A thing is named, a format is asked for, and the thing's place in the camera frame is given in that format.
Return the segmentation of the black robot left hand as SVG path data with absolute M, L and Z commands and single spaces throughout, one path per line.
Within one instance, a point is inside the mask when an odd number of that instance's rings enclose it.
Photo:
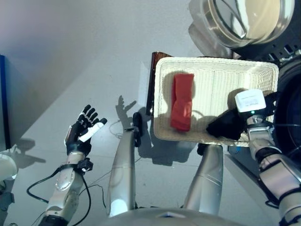
M 91 138 L 106 123 L 106 118 L 97 118 L 98 113 L 91 105 L 86 105 L 77 120 L 69 128 L 64 139 L 67 155 L 80 152 L 85 156 L 91 151 Z

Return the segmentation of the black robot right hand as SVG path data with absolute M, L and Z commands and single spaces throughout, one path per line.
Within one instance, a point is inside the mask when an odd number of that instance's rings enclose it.
M 266 109 L 265 109 L 265 115 L 266 116 L 272 116 L 276 109 L 276 101 L 278 99 L 278 92 L 273 92 L 265 96 L 265 103 L 266 103 Z

